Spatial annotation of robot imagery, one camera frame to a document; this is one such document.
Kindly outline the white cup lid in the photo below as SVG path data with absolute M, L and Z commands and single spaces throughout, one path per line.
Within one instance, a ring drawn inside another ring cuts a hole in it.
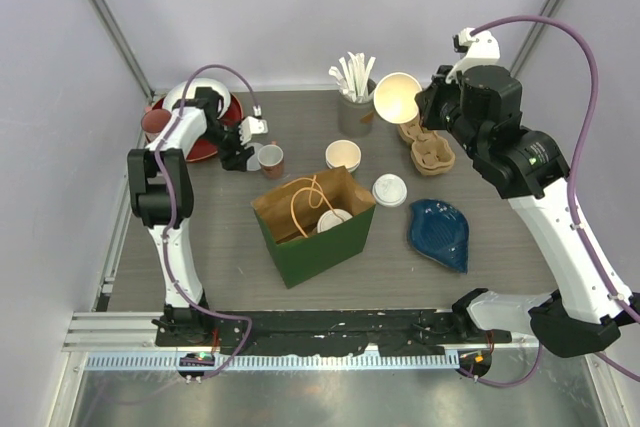
M 251 142 L 248 144 L 249 147 L 253 149 L 252 156 L 247 160 L 246 171 L 247 172 L 256 172 L 261 170 L 261 164 L 258 159 L 259 151 L 264 147 L 263 144 L 258 142 Z
M 343 224 L 344 222 L 347 222 L 351 218 L 352 215 L 346 210 L 339 208 L 333 210 L 329 209 L 320 216 L 316 225 L 316 231 L 318 233 L 326 232 Z

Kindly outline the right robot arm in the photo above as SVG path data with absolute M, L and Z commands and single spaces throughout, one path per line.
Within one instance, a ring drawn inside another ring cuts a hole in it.
M 548 134 L 522 126 L 521 97 L 521 83 L 497 65 L 441 65 L 415 97 L 423 126 L 447 131 L 524 222 L 557 285 L 533 296 L 477 288 L 454 303 L 451 327 L 465 342 L 502 330 L 532 335 L 561 358 L 601 352 L 632 323 L 639 296 L 607 260 L 591 258 L 599 247 L 584 245 L 593 233 L 571 216 L 569 165 Z

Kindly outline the green paper bag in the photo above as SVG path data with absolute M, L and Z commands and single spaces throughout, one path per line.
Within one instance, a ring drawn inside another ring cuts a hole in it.
M 363 252 L 376 202 L 344 167 L 282 184 L 252 201 L 268 252 L 287 288 L 293 288 Z M 331 209 L 352 218 L 318 233 Z

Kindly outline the stack of green paper cups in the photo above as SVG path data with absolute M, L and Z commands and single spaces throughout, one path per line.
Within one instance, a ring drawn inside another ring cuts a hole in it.
M 344 167 L 353 173 L 359 167 L 361 158 L 360 147 L 350 140 L 336 140 L 325 149 L 325 162 L 331 169 Z

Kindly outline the stack of white lids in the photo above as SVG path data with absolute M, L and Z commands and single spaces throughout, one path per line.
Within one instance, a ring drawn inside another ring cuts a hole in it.
M 399 176 L 387 173 L 374 182 L 372 195 L 379 205 L 393 208 L 399 207 L 406 201 L 408 189 Z

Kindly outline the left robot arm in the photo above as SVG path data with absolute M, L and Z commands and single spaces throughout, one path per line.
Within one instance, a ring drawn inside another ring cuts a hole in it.
M 198 78 L 172 89 L 160 109 L 166 123 L 157 137 L 127 154 L 131 210 L 150 234 L 165 284 L 163 314 L 154 321 L 160 346 L 200 346 L 211 340 L 215 321 L 194 264 L 190 218 L 194 192 L 187 157 L 201 139 L 217 148 L 222 167 L 245 172 L 255 149 L 248 144 L 253 117 L 224 119 L 231 94 L 221 83 Z

